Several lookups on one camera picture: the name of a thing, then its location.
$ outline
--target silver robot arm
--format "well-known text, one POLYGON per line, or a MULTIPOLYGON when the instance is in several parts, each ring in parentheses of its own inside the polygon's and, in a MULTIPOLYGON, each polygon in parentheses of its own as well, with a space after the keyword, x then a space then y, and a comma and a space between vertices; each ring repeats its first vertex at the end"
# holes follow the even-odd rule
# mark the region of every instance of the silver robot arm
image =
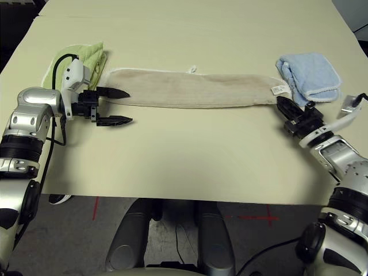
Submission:
POLYGON ((97 112, 100 96, 125 98, 129 94, 108 87, 96 91, 84 90, 89 83, 89 70, 77 56, 62 56, 53 69, 55 87, 56 69, 62 59, 73 57, 65 70, 61 92, 55 89, 32 87, 18 95, 18 106, 11 114, 0 142, 0 275, 6 275, 13 249, 35 217, 54 143, 65 145, 64 131, 73 115, 89 118, 98 126, 113 126, 132 121, 124 116, 100 117, 97 112), (60 124, 64 142, 55 140, 55 117, 60 124), (49 129, 52 137, 47 138, 49 129), (48 159, 40 183, 33 180, 40 168, 39 159, 46 139, 51 141, 48 159))
POLYGON ((308 275, 367 275, 368 160, 333 133, 353 121, 360 103, 348 97, 345 116, 331 125, 323 123, 312 102, 302 111, 291 100, 278 97, 277 106, 287 118, 285 129, 338 181, 318 222, 304 231, 297 256, 306 264, 308 275))

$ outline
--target black cable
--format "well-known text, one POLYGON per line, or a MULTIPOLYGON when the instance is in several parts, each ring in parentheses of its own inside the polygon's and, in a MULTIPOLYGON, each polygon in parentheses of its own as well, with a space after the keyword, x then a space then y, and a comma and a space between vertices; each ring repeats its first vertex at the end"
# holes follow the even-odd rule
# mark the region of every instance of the black cable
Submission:
POLYGON ((66 130, 65 130, 65 126, 66 126, 66 116, 62 115, 62 117, 60 118, 60 126, 62 129, 62 135, 63 135, 63 142, 59 142, 57 140, 52 140, 49 137, 46 137, 46 140, 48 141, 53 141, 55 144, 61 145, 61 146, 65 146, 67 144, 67 134, 66 134, 66 130))
POLYGON ((175 225, 175 238, 177 240, 177 253, 179 255, 179 258, 180 260, 182 261, 183 265, 185 264, 183 258, 182 258, 182 255, 180 255, 180 252, 179 252, 179 246, 178 246, 178 224, 175 225))
POLYGON ((259 256, 261 256, 262 254, 266 253, 267 251, 270 251, 274 248, 277 248, 277 247, 280 247, 280 246, 286 246, 290 243, 295 243, 297 242, 298 240, 300 239, 300 237, 297 237, 296 239, 292 239, 292 240, 288 240, 288 241, 284 241, 283 243, 278 243, 278 244, 275 244, 273 246, 270 246, 270 247, 267 247, 265 248, 264 250, 258 252, 257 254, 253 255, 252 258, 250 258, 242 267, 241 269, 239 270, 239 272, 236 274, 236 276, 240 276, 240 274, 244 271, 244 269, 246 269, 246 267, 251 263, 253 262, 256 258, 258 258, 259 256))
POLYGON ((56 89, 55 88, 56 87, 56 71, 58 70, 58 66, 59 66, 60 62, 62 62, 63 59, 65 59, 69 56, 72 58, 72 60, 78 58, 78 56, 74 55, 73 53, 66 53, 65 55, 58 58, 58 60, 55 62, 55 65, 53 66, 53 69, 52 69, 52 89, 56 89))
POLYGON ((50 160, 51 160, 51 155, 52 155, 52 151, 53 151, 53 145, 55 143, 55 128, 56 128, 56 120, 55 120, 55 117, 52 117, 51 143, 50 143, 50 149, 48 151, 48 155, 47 155, 47 160, 46 160, 46 163, 45 163, 44 171, 42 173, 42 178, 41 178, 41 182, 40 182, 40 191, 42 191, 42 188, 44 187, 45 179, 46 179, 46 175, 47 175, 47 170, 48 170, 48 165, 50 164, 50 160))
MULTIPOLYGON (((67 57, 71 57, 73 60, 76 59, 76 58, 78 58, 77 55, 74 55, 72 53, 67 53, 67 54, 61 56, 60 58, 58 58, 58 60, 55 62, 55 65, 53 66, 53 70, 52 70, 52 89, 55 89, 56 71, 58 69, 58 66, 59 66, 60 62, 62 62, 62 60, 65 59, 65 58, 67 58, 67 57)), ((41 178, 41 182, 40 182, 40 188, 41 188, 40 191, 42 191, 42 188, 43 188, 43 186, 45 184, 45 179, 46 179, 46 175, 47 175, 48 165, 50 164, 51 155, 52 155, 52 151, 53 151, 53 145, 56 143, 56 141, 55 141, 55 128, 56 128, 56 120, 55 120, 55 117, 52 117, 51 138, 48 139, 48 140, 51 141, 51 143, 50 143, 50 149, 48 151, 48 155, 47 155, 47 160, 46 160, 46 163, 45 163, 44 171, 42 173, 42 178, 41 178)), ((65 123, 64 123, 64 126, 62 126, 62 132, 63 132, 63 144, 66 144, 65 123)))
POLYGON ((357 107, 362 102, 363 99, 366 99, 368 101, 368 96, 367 96, 366 93, 362 93, 362 94, 358 95, 355 98, 355 100, 352 102, 351 106, 354 107, 354 108, 357 107))

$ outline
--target red tape mark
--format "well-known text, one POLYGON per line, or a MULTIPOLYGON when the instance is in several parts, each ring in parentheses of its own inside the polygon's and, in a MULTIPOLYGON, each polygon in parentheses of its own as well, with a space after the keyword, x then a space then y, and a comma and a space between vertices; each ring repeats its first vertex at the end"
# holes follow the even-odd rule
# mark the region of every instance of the red tape mark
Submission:
POLYGON ((95 220, 96 219, 98 201, 99 201, 99 197, 96 197, 96 201, 95 201, 94 207, 93 207, 93 217, 92 217, 92 220, 95 220))
MULTIPOLYGON (((266 208, 267 208, 267 215, 268 215, 268 217, 271 217, 270 205, 269 204, 266 204, 266 208)), ((272 227, 272 220, 269 220, 269 227, 272 227)))

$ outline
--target shoe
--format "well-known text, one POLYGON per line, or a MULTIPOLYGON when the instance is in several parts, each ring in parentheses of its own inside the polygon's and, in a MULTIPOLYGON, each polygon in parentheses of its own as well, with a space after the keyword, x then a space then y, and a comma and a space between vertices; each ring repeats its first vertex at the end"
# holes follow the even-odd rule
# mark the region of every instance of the shoe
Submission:
POLYGON ((52 205, 61 204, 71 198, 71 194, 50 194, 48 202, 52 205))

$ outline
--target beige towel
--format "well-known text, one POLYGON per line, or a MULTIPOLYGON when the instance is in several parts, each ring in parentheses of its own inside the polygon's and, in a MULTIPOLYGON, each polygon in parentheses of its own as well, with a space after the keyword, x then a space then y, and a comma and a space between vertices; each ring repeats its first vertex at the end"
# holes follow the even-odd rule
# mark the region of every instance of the beige towel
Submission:
POLYGON ((275 104, 272 88, 290 92, 286 82, 261 75, 198 75, 118 69, 102 77, 101 86, 114 87, 131 95, 106 99, 122 105, 162 108, 228 108, 275 104))

